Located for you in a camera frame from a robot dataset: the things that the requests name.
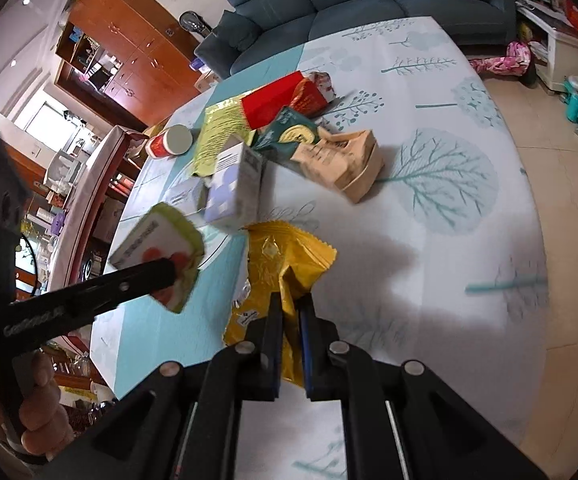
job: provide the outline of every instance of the round table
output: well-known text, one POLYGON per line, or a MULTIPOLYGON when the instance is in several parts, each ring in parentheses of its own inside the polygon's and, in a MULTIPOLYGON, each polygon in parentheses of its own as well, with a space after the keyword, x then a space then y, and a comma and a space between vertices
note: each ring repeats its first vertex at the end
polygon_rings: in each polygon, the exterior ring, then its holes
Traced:
MULTIPOLYGON (((313 299, 341 338, 385 362, 424 362, 519 442, 544 365, 546 263, 526 173, 482 81, 431 18, 390 20, 258 63, 168 125, 200 126, 205 105, 293 70, 331 75, 339 99, 320 121, 333 132, 371 128, 386 165, 352 205, 269 163, 259 219, 286 220, 338 250, 313 299)), ((188 174, 189 160, 191 153, 146 164, 114 246, 188 174)), ((221 347, 245 238, 211 227, 204 235, 210 257, 182 314, 141 298, 96 320, 92 357, 117 394, 165 360, 190 365, 221 347)), ((237 478, 343 476, 341 439, 337 402, 310 403, 283 384, 275 403, 243 407, 237 478)))

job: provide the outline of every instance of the yellow snack bag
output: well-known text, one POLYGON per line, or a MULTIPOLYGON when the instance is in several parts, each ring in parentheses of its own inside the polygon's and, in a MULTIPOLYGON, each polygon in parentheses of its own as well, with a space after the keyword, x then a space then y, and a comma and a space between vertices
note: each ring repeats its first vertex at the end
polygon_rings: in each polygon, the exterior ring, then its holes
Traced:
POLYGON ((298 313, 293 300, 311 290, 338 251, 288 222, 263 222, 247 231, 251 291, 241 305, 232 306, 224 342, 231 345, 242 341, 247 324, 267 315, 271 293, 280 292, 285 327, 282 377, 304 386, 298 313))
POLYGON ((242 109, 242 98, 251 92, 253 90, 205 109, 205 122, 200 130, 192 159, 194 174, 198 176, 213 174, 218 153, 223 150, 229 136, 235 135, 247 145, 251 144, 254 132, 242 109))

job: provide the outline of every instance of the blue sofa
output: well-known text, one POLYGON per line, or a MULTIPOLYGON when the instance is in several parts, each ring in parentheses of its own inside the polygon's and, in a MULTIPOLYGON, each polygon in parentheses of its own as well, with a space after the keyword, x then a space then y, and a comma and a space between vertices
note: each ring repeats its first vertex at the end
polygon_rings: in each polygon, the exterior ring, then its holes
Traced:
POLYGON ((432 16, 455 43, 507 44, 515 38, 514 0, 227 0, 262 32, 244 52, 211 33, 195 50, 227 78, 278 52, 368 23, 432 16))

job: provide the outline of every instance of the floor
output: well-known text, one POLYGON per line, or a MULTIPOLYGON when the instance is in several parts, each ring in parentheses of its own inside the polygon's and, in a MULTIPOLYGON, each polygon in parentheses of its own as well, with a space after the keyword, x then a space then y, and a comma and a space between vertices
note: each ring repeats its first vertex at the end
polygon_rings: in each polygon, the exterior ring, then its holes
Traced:
POLYGON ((541 86, 488 79, 533 189, 547 252, 550 314, 539 398, 521 449, 549 476, 578 468, 578 137, 541 86))

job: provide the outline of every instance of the metal screw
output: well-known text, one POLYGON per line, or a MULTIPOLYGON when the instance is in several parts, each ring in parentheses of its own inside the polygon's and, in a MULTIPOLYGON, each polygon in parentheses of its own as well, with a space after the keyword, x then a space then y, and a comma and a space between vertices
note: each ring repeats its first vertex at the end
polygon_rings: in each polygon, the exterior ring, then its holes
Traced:
POLYGON ((167 361, 160 365, 159 372, 163 377, 173 377, 178 375, 180 371, 180 364, 175 361, 167 361))
POLYGON ((256 345, 254 345, 251 341, 240 341, 236 345, 236 351, 239 354, 251 354, 256 349, 256 345))
POLYGON ((334 341, 329 345, 329 351, 335 355, 344 355, 349 352, 349 343, 334 341))
POLYGON ((409 375, 422 375, 425 373, 425 366, 420 361, 407 361, 405 371, 409 375))

